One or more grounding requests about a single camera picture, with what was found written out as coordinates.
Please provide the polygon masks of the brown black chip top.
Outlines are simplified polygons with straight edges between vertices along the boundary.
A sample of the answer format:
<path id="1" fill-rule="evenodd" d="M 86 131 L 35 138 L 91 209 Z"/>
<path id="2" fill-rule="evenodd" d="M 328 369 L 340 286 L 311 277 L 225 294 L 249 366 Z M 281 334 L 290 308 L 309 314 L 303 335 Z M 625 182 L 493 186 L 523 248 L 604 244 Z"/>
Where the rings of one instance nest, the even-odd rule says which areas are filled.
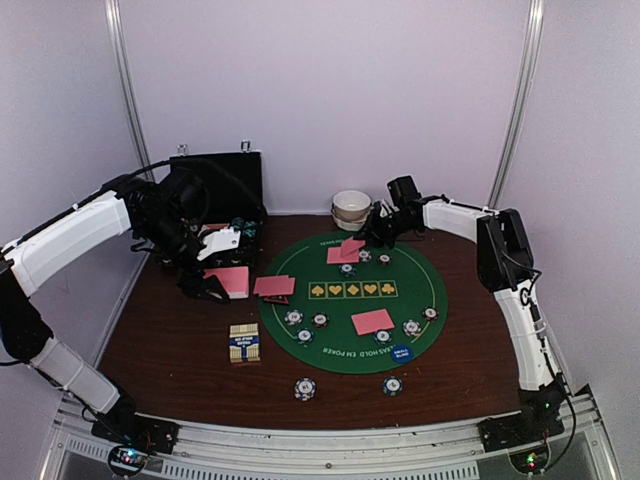
<path id="1" fill-rule="evenodd" d="M 389 266 L 392 262 L 391 257 L 388 254 L 380 254 L 377 258 L 377 262 L 380 266 Z"/>

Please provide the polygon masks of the brown black chip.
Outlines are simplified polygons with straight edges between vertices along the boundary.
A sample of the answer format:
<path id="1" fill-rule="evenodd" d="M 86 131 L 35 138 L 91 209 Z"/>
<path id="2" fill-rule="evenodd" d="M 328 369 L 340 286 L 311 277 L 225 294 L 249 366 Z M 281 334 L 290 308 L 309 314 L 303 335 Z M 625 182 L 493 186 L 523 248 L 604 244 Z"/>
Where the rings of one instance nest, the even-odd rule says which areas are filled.
<path id="1" fill-rule="evenodd" d="M 389 266 L 392 262 L 391 257 L 388 254 L 380 254 L 377 258 L 377 262 L 380 266 Z"/>
<path id="2" fill-rule="evenodd" d="M 421 311 L 422 318 L 426 322 L 435 322 L 439 319 L 439 312 L 433 307 L 425 307 Z"/>
<path id="3" fill-rule="evenodd" d="M 311 323 L 316 328 L 324 328 L 329 325 L 329 317 L 324 313 L 316 313 L 312 316 Z"/>

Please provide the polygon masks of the white blue chip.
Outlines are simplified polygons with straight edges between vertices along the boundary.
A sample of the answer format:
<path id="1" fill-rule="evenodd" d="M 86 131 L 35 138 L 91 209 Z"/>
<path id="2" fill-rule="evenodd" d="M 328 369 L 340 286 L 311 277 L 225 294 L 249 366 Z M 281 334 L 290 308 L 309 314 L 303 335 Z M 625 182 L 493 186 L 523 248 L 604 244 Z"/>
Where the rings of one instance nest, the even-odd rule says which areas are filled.
<path id="1" fill-rule="evenodd" d="M 359 259 L 361 263 L 368 263 L 372 260 L 372 253 L 370 250 L 362 249 L 359 251 Z"/>

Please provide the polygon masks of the red-backed card deck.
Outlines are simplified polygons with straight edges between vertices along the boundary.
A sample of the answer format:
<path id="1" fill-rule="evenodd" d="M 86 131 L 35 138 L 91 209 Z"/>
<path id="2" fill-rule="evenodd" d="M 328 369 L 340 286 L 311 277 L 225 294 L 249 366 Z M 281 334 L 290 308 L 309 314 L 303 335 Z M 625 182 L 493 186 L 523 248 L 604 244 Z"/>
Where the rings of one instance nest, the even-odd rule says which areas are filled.
<path id="1" fill-rule="evenodd" d="M 204 278 L 216 277 L 225 289 L 230 299 L 246 299 L 249 297 L 249 268 L 234 266 L 226 268 L 208 269 Z"/>

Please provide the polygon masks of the red card top player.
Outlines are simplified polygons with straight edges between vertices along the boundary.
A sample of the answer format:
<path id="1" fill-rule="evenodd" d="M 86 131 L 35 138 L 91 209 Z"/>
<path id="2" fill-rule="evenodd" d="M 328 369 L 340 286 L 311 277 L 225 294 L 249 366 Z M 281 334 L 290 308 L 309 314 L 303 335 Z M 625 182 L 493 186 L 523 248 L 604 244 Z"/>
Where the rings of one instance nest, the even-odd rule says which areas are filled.
<path id="1" fill-rule="evenodd" d="M 344 254 L 340 247 L 331 247 L 327 250 L 326 263 L 328 265 L 357 264 L 359 261 L 360 255 L 358 250 L 354 250 L 348 254 Z"/>

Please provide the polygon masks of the red card player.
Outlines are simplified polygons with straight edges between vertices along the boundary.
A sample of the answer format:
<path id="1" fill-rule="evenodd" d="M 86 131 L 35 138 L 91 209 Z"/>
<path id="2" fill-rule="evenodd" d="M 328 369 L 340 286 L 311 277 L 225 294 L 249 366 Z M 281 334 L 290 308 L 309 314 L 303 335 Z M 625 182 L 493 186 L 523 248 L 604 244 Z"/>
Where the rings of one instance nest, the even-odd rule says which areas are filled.
<path id="1" fill-rule="evenodd" d="M 395 328 L 395 324 L 386 309 L 354 314 L 351 316 L 351 320 L 358 336 Z"/>
<path id="2" fill-rule="evenodd" d="M 327 250 L 326 263 L 328 265 L 357 264 L 359 261 L 360 255 L 358 250 L 354 250 L 348 254 L 344 254 L 340 247 L 331 247 Z"/>

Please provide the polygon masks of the green blue chip top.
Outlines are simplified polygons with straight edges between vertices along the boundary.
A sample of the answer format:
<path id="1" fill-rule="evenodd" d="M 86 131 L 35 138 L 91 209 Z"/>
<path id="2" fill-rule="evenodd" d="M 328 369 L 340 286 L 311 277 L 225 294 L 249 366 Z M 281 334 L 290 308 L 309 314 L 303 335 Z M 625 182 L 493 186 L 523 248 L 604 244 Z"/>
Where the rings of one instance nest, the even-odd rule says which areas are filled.
<path id="1" fill-rule="evenodd" d="M 348 264 L 348 263 L 341 264 L 338 267 L 338 271 L 345 278 L 353 277 L 357 273 L 356 267 L 353 264 Z"/>

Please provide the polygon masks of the red black all-in triangle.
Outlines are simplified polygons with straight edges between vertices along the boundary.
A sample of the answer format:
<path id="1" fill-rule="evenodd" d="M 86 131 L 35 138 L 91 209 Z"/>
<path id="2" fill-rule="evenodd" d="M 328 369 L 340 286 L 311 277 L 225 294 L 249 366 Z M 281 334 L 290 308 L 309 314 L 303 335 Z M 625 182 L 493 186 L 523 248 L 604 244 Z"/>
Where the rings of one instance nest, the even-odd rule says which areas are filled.
<path id="1" fill-rule="evenodd" d="M 287 296 L 266 296 L 263 297 L 262 300 L 265 303 L 277 304 L 277 305 L 288 305 L 289 298 Z"/>

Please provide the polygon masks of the red card bottom player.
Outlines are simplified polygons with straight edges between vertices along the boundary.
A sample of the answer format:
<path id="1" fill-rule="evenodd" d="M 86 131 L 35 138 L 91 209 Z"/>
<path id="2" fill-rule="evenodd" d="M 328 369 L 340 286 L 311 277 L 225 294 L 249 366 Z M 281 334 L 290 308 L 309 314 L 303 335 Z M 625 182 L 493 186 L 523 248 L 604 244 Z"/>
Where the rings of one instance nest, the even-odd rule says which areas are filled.
<path id="1" fill-rule="evenodd" d="M 386 309 L 354 314 L 351 316 L 351 320 L 358 336 L 395 328 L 395 324 Z"/>

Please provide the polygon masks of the blue tan ten chip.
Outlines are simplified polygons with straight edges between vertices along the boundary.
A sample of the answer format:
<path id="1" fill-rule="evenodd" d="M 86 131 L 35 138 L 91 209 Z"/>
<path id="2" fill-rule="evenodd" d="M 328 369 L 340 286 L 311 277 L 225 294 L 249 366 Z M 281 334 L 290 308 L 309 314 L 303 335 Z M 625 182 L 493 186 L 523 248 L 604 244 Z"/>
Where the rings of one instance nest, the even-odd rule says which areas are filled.
<path id="1" fill-rule="evenodd" d="M 287 311 L 284 315 L 284 321 L 289 326 L 299 325 L 303 320 L 304 314 L 298 309 Z"/>

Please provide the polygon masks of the green blue chip bottom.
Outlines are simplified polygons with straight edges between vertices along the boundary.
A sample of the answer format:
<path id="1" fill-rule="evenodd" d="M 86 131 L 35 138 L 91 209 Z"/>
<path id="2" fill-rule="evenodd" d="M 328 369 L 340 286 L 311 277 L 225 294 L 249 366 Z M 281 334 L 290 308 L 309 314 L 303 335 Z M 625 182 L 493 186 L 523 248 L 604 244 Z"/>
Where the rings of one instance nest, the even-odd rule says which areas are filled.
<path id="1" fill-rule="evenodd" d="M 378 345 L 388 345 L 392 342 L 392 333 L 388 330 L 378 330 L 373 334 L 374 341 Z"/>

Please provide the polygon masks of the blue small blind button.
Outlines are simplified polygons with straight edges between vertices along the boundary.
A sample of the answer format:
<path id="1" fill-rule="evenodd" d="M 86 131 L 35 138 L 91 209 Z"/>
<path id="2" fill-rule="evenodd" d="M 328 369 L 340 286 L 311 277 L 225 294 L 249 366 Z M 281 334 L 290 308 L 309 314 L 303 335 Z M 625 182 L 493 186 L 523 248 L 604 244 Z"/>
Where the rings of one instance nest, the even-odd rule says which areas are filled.
<path id="1" fill-rule="evenodd" d="M 391 350 L 391 358 L 397 364 L 408 364 L 414 359 L 414 352 L 408 345 L 396 345 Z"/>

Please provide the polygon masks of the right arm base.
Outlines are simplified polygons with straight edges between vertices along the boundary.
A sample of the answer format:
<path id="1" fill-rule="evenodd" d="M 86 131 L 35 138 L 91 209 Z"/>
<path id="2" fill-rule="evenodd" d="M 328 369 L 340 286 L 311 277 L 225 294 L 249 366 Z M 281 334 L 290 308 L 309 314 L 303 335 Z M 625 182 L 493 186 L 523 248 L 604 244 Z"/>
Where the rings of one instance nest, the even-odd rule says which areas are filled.
<path id="1" fill-rule="evenodd" d="M 477 427 L 485 452 L 542 442 L 548 436 L 559 435 L 565 431 L 559 418 L 546 420 L 541 424 L 530 424 L 524 420 L 522 414 L 487 418 Z"/>

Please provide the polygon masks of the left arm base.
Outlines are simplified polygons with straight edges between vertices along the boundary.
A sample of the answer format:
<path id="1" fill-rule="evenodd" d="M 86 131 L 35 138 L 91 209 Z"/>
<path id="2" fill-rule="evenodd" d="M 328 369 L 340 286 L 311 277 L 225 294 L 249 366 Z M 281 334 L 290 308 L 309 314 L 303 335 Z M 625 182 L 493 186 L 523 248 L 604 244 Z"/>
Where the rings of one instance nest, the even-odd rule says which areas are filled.
<path id="1" fill-rule="evenodd" d="M 122 426 L 111 426 L 106 421 L 97 420 L 91 427 L 91 434 L 147 453 L 171 454 L 179 430 L 175 422 L 136 415 L 132 429 L 126 430 Z"/>

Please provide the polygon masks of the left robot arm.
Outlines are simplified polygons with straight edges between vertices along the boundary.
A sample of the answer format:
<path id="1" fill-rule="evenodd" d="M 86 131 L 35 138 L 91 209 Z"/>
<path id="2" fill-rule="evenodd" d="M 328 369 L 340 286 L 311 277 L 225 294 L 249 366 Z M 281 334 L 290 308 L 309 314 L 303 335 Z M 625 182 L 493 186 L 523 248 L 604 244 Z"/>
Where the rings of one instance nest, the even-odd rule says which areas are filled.
<path id="1" fill-rule="evenodd" d="M 125 232 L 177 267 L 188 298 L 230 301 L 221 282 L 205 273 L 214 235 L 197 229 L 209 193 L 196 174 L 177 167 L 161 182 L 137 172 L 106 183 L 79 204 L 7 244 L 1 251 L 1 342 L 15 364 L 25 364 L 76 397 L 123 444 L 144 433 L 131 397 L 58 340 L 31 298 L 57 272 Z"/>

